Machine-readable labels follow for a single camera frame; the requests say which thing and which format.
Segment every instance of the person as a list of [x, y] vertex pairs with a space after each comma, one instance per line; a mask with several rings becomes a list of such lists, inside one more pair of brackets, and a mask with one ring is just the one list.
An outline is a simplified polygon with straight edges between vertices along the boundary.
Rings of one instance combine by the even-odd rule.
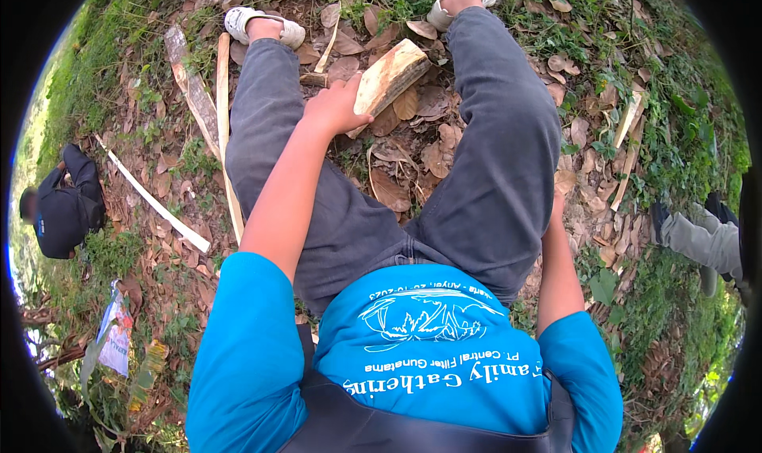
[[748, 285], [741, 267], [738, 218], [711, 192], [702, 207], [692, 203], [691, 216], [670, 213], [661, 201], [650, 208], [652, 241], [680, 253], [701, 265], [701, 289], [707, 296], [717, 290], [718, 273], [725, 281], [735, 281], [741, 301], [748, 306]]
[[[354, 407], [443, 429], [408, 437], [426, 448], [394, 450], [429, 451], [455, 434], [545, 431], [557, 391], [548, 369], [574, 404], [574, 451], [616, 447], [619, 383], [585, 312], [563, 199], [554, 197], [556, 106], [485, 10], [494, 2], [437, 0], [432, 10], [430, 20], [447, 29], [467, 127], [450, 174], [405, 227], [325, 160], [334, 135], [373, 120], [354, 114], [360, 75], [304, 104], [293, 53], [304, 30], [249, 8], [228, 11], [225, 27], [249, 47], [225, 168], [250, 215], [239, 252], [223, 263], [196, 357], [186, 418], [192, 451], [301, 451], [280, 448], [319, 415], [302, 396], [305, 370], [340, 386]], [[508, 308], [540, 248], [535, 340], [512, 327]], [[307, 364], [294, 294], [321, 316]], [[419, 431], [403, 430], [390, 434]], [[311, 431], [327, 436], [310, 451], [390, 445], [339, 446], [339, 437], [357, 433], [348, 421]]]
[[[88, 231], [103, 226], [106, 206], [95, 162], [67, 143], [62, 161], [36, 189], [27, 187], [18, 202], [21, 219], [34, 226], [40, 251], [48, 258], [74, 258], [74, 249]], [[64, 170], [74, 188], [59, 188]]]

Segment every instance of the dark cap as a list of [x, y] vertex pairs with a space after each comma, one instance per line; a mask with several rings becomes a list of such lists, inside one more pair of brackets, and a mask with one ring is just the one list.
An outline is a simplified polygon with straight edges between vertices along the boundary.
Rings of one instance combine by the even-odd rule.
[[21, 194], [21, 198], [18, 200], [18, 212], [22, 219], [30, 219], [33, 217], [33, 213], [29, 210], [29, 201], [37, 196], [37, 189], [34, 187], [26, 187], [24, 193]]

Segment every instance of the gray pants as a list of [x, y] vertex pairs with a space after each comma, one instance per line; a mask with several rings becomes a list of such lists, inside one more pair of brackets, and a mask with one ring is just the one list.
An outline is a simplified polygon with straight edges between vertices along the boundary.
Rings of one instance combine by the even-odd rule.
[[[489, 11], [463, 10], [447, 39], [468, 124], [452, 170], [403, 229], [391, 210], [323, 162], [294, 280], [296, 295], [315, 315], [357, 278], [415, 262], [456, 266], [509, 306], [539, 255], [561, 140], [556, 106]], [[225, 162], [245, 214], [303, 106], [299, 58], [273, 39], [256, 40], [235, 94]]]
[[695, 223], [681, 213], [667, 217], [662, 224], [663, 245], [718, 273], [730, 273], [736, 281], [743, 278], [738, 227], [724, 224], [699, 204], [694, 204]]

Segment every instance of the ground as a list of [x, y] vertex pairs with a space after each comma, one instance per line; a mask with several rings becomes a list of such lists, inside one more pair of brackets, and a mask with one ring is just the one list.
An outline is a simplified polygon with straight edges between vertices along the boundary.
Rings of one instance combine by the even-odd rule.
[[[90, 235], [73, 262], [38, 256], [33, 233], [12, 222], [14, 261], [26, 295], [22, 308], [50, 315], [35, 324], [45, 357], [84, 348], [110, 298], [125, 280], [134, 314], [130, 378], [157, 339], [168, 347], [154, 365], [148, 398], [127, 410], [133, 381], [98, 366], [84, 405], [75, 360], [48, 371], [59, 409], [89, 422], [108, 450], [110, 439], [137, 451], [183, 451], [185, 405], [194, 357], [214, 302], [219, 267], [236, 250], [221, 165], [206, 146], [166, 59], [163, 34], [179, 24], [199, 74], [216, 95], [217, 37], [234, 4], [293, 19], [307, 29], [302, 73], [314, 71], [339, 11], [340, 37], [328, 59], [331, 79], [366, 69], [402, 38], [433, 63], [408, 93], [357, 140], [336, 137], [329, 159], [358, 189], [414, 217], [452, 163], [465, 127], [457, 113], [452, 63], [441, 39], [425, 38], [434, 0], [88, 0], [64, 35], [38, 85], [14, 165], [14, 198], [58, 162], [73, 141], [98, 161], [108, 226]], [[706, 419], [728, 377], [744, 315], [721, 281], [716, 295], [699, 289], [697, 266], [650, 243], [645, 210], [655, 199], [685, 209], [719, 190], [738, 208], [749, 165], [741, 110], [719, 59], [680, 0], [500, 0], [491, 9], [527, 51], [556, 100], [564, 142], [556, 181], [566, 193], [565, 222], [588, 312], [610, 348], [625, 401], [621, 451], [637, 451], [653, 434]], [[374, 38], [371, 31], [377, 31]], [[243, 47], [234, 44], [230, 100]], [[644, 90], [642, 125], [614, 146], [614, 132]], [[318, 88], [303, 86], [305, 96]], [[631, 139], [642, 132], [642, 143]], [[138, 195], [97, 145], [102, 136], [158, 200], [212, 247], [203, 254], [172, 230]], [[610, 209], [633, 173], [619, 209]], [[17, 212], [12, 207], [11, 213]], [[534, 332], [539, 259], [514, 304], [515, 326]], [[297, 301], [296, 313], [315, 324]], [[100, 425], [92, 425], [97, 418]], [[104, 428], [112, 433], [104, 434]]]

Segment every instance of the wood piece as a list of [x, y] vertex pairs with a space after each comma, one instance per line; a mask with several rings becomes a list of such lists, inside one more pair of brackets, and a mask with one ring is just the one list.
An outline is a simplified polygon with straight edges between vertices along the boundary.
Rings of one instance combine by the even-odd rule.
[[[338, 11], [339, 13], [341, 13], [341, 2], [339, 2]], [[315, 73], [317, 74], [322, 74], [325, 71], [325, 64], [329, 62], [329, 53], [331, 52], [331, 49], [333, 49], [333, 44], [336, 41], [336, 33], [338, 32], [338, 22], [339, 22], [339, 19], [336, 20], [336, 25], [334, 25], [334, 34], [331, 36], [329, 45], [325, 47], [325, 53], [323, 53], [323, 55], [320, 57], [318, 64], [315, 65]]]
[[219, 157], [219, 147], [217, 140], [217, 111], [214, 107], [212, 96], [206, 90], [204, 80], [198, 74], [188, 76], [185, 70], [183, 59], [188, 56], [187, 42], [183, 30], [179, 25], [172, 25], [164, 34], [164, 43], [167, 45], [169, 63], [172, 65], [172, 72], [175, 75], [175, 81], [185, 96], [190, 112], [196, 118], [196, 123], [204, 135], [206, 145], [212, 150], [217, 160]]
[[175, 215], [169, 213], [169, 210], [164, 208], [164, 206], [159, 203], [158, 200], [154, 199], [153, 195], [148, 193], [148, 191], [144, 189], [142, 185], [140, 185], [140, 182], [137, 181], [135, 177], [133, 177], [133, 174], [129, 173], [127, 167], [124, 166], [124, 164], [119, 161], [117, 156], [114, 155], [114, 153], [106, 147], [98, 134], [95, 134], [95, 139], [98, 140], [98, 143], [100, 143], [100, 146], [103, 147], [103, 150], [106, 150], [108, 153], [108, 158], [111, 159], [111, 162], [114, 162], [114, 165], [117, 166], [119, 172], [122, 172], [122, 175], [127, 178], [127, 181], [132, 184], [133, 187], [135, 187], [135, 190], [138, 191], [138, 193], [148, 202], [148, 204], [150, 204], [153, 209], [158, 212], [158, 214], [160, 214], [165, 220], [168, 220], [174, 229], [176, 229], [182, 236], [187, 238], [188, 241], [193, 243], [193, 245], [196, 248], [200, 249], [202, 253], [209, 251], [209, 246], [211, 244], [209, 241], [205, 240], [201, 235], [190, 229], [182, 221], [178, 220]]
[[243, 236], [243, 216], [241, 204], [235, 197], [233, 184], [230, 183], [228, 172], [225, 170], [225, 149], [228, 146], [230, 136], [230, 114], [228, 112], [228, 61], [230, 53], [230, 34], [222, 33], [217, 42], [217, 131], [219, 132], [219, 156], [223, 163], [223, 176], [225, 177], [225, 194], [228, 197], [228, 209], [230, 218], [233, 220], [235, 241], [241, 245]]
[[620, 147], [620, 145], [622, 145], [624, 134], [626, 134], [629, 130], [629, 126], [633, 124], [635, 113], [637, 112], [638, 106], [642, 100], [642, 93], [633, 91], [633, 100], [630, 101], [629, 105], [627, 105], [627, 108], [624, 111], [624, 118], [620, 121], [619, 126], [616, 128], [616, 133], [614, 134], [614, 146], [617, 149]]
[[629, 146], [627, 147], [627, 158], [624, 161], [624, 168], [622, 173], [624, 178], [620, 181], [620, 187], [616, 190], [616, 196], [614, 202], [611, 204], [611, 209], [614, 211], [619, 210], [620, 203], [624, 197], [624, 192], [627, 190], [627, 181], [629, 181], [629, 173], [633, 171], [635, 165], [635, 159], [640, 152], [640, 140], [643, 138], [643, 125], [645, 124], [645, 118], [641, 117], [638, 126], [635, 128], [632, 134], [630, 134]]
[[[423, 76], [431, 66], [426, 54], [409, 39], [403, 39], [369, 67], [360, 80], [355, 114], [370, 114], [376, 117], [387, 105], [405, 89]], [[349, 131], [354, 139], [365, 126]]]

